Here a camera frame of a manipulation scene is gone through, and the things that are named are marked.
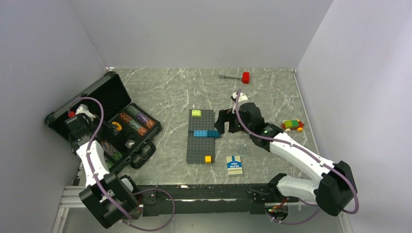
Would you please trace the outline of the orange big blind button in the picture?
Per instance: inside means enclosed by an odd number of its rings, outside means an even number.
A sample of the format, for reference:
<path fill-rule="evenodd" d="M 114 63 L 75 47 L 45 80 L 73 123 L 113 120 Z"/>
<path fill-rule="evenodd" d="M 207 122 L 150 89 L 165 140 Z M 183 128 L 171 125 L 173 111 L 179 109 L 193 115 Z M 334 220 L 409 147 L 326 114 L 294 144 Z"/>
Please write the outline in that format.
<path fill-rule="evenodd" d="M 122 126 L 118 122 L 112 121 L 111 124 L 113 125 L 113 129 L 115 131 L 121 131 L 122 130 Z"/>

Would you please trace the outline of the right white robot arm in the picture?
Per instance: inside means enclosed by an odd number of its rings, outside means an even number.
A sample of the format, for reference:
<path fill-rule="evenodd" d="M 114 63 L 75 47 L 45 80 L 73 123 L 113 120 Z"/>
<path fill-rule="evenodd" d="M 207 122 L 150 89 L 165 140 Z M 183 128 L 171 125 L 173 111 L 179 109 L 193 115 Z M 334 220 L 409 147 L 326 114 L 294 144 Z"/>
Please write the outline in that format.
<path fill-rule="evenodd" d="M 225 133 L 225 123 L 229 124 L 229 133 L 247 134 L 256 146 L 286 159 L 309 176 L 305 180 L 277 174 L 268 183 L 271 200 L 296 197 L 316 203 L 331 216 L 359 211 L 358 190 L 348 163 L 335 163 L 297 143 L 282 128 L 265 122 L 252 102 L 220 110 L 214 124 L 220 134 Z"/>

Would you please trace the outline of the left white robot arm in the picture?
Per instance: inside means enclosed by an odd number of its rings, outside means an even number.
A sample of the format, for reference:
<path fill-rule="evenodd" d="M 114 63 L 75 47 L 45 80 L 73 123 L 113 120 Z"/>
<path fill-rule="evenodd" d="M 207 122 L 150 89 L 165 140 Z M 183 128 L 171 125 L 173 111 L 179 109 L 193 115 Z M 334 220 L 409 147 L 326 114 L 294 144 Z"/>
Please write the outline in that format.
<path fill-rule="evenodd" d="M 81 202 L 106 229 L 123 217 L 131 218 L 130 212 L 137 208 L 140 191 L 131 179 L 120 179 L 109 172 L 91 119 L 86 114 L 77 114 L 65 124 L 69 128 L 71 150 L 84 166 L 86 187 L 79 194 Z"/>

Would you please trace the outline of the colourful lego toy car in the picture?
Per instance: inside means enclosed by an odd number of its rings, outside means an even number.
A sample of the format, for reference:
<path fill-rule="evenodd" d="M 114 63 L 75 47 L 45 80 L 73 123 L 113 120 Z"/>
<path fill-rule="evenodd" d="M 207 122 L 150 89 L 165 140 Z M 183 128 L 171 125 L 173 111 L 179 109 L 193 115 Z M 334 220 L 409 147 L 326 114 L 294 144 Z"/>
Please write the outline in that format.
<path fill-rule="evenodd" d="M 304 125 L 305 124 L 302 121 L 300 121 L 299 119 L 284 120 L 281 124 L 281 128 L 287 133 L 289 133 L 291 131 L 302 132 Z"/>

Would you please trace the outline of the red block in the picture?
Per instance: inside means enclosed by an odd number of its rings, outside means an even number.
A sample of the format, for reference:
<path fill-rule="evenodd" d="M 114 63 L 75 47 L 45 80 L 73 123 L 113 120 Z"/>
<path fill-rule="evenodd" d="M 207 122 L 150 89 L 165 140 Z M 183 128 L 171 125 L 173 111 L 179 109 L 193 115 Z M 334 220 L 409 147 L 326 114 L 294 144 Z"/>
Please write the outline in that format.
<path fill-rule="evenodd" d="M 243 72 L 242 73 L 241 82 L 243 84 L 249 84 L 249 82 L 250 82 L 250 73 L 249 72 Z"/>

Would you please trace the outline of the dark blue lego brick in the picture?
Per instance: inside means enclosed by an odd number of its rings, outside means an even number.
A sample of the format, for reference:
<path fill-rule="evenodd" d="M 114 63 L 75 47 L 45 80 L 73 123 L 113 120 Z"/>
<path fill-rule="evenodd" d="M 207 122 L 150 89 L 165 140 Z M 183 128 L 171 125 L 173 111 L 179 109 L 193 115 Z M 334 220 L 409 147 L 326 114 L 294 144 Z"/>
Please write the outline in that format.
<path fill-rule="evenodd" d="M 208 130 L 206 133 L 207 137 L 213 137 L 213 138 L 220 138 L 221 134 L 217 130 Z"/>

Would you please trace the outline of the orange black chip stack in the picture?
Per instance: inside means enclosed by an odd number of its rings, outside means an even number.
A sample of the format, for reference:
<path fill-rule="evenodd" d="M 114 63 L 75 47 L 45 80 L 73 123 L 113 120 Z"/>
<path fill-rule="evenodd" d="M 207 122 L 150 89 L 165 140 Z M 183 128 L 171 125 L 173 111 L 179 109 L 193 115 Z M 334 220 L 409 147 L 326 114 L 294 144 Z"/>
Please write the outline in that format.
<path fill-rule="evenodd" d="M 119 114 L 119 118 L 124 121 L 126 124 L 130 124 L 132 117 L 130 117 L 128 114 L 126 114 L 125 112 L 122 112 Z"/>

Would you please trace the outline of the grey cylinder tool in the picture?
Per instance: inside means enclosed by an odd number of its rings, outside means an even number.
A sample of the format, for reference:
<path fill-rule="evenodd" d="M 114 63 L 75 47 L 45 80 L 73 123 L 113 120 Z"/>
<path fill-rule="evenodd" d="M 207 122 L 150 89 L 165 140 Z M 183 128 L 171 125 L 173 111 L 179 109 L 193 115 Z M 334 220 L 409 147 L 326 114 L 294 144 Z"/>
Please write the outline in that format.
<path fill-rule="evenodd" d="M 218 77 L 219 77 L 220 79 L 226 79 L 226 78 L 229 78 L 229 79 L 240 79 L 240 80 L 242 79 L 242 76 L 230 75 L 230 74 L 219 74 Z"/>

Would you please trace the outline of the green blue chip stack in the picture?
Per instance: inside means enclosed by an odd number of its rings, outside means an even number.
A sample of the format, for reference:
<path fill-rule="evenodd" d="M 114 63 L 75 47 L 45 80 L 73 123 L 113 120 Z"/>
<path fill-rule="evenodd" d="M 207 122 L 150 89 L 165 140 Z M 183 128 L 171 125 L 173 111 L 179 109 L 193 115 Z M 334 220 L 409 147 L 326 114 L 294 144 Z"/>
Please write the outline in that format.
<path fill-rule="evenodd" d="M 139 111 L 136 107 L 134 107 L 134 106 L 132 106 L 132 105 L 129 105 L 129 106 L 126 108 L 126 111 L 127 111 L 129 114 L 131 114 L 133 117 L 139 118 L 140 111 Z"/>

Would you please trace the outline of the light blue lego brick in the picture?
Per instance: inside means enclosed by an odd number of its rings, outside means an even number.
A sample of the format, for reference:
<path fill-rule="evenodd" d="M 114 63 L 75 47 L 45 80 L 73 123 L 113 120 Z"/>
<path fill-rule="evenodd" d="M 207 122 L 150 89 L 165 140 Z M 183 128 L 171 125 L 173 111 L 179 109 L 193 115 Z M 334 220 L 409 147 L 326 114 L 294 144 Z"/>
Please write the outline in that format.
<path fill-rule="evenodd" d="M 194 130 L 193 136 L 194 137 L 207 137 L 207 130 Z"/>

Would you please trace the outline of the lime green lego brick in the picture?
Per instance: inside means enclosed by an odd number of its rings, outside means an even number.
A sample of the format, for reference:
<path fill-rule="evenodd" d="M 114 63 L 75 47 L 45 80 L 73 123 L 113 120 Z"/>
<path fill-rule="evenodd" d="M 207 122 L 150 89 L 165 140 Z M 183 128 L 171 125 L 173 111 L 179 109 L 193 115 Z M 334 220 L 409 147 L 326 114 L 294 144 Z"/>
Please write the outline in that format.
<path fill-rule="evenodd" d="M 202 111 L 201 110 L 192 110 L 191 111 L 191 116 L 192 117 L 201 117 L 202 116 Z"/>

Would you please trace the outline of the lower grey lego baseplate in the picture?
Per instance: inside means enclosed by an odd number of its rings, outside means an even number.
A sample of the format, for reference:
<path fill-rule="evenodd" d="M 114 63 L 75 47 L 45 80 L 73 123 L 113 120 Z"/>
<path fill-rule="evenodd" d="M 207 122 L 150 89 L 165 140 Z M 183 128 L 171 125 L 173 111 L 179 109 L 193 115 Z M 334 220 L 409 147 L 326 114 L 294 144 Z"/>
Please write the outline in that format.
<path fill-rule="evenodd" d="M 188 164 L 205 164 L 205 156 L 215 160 L 215 139 L 212 137 L 194 137 L 193 132 L 188 132 L 186 162 Z"/>

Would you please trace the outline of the purple chip stack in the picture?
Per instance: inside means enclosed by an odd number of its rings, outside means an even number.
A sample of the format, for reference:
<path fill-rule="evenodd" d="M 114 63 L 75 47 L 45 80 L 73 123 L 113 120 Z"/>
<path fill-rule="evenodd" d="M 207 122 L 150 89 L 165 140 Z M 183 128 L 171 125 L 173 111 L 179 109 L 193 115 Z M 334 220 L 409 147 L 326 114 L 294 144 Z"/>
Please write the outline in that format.
<path fill-rule="evenodd" d="M 142 112 L 137 112 L 136 114 L 136 118 L 141 121 L 143 124 L 147 124 L 147 122 L 150 120 L 149 118 L 147 118 Z"/>

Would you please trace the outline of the red tan chip stack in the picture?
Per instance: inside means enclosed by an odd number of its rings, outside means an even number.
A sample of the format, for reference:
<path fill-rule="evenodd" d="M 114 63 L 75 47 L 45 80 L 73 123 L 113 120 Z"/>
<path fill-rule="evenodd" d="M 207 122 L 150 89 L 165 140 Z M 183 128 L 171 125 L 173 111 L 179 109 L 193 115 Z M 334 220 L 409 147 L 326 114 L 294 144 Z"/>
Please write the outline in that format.
<path fill-rule="evenodd" d="M 152 129 L 156 125 L 156 122 L 151 119 L 148 119 L 147 121 L 145 121 L 145 125 L 148 129 Z"/>

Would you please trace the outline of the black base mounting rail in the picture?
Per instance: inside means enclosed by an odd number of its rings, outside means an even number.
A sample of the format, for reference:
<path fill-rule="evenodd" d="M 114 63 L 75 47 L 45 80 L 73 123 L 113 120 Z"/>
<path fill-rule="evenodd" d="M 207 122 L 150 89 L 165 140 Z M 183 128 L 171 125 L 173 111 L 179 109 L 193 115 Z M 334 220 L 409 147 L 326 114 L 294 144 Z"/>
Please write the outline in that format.
<path fill-rule="evenodd" d="M 139 185 L 143 216 L 175 214 L 264 214 L 286 208 L 297 198 L 284 197 L 266 183 Z"/>

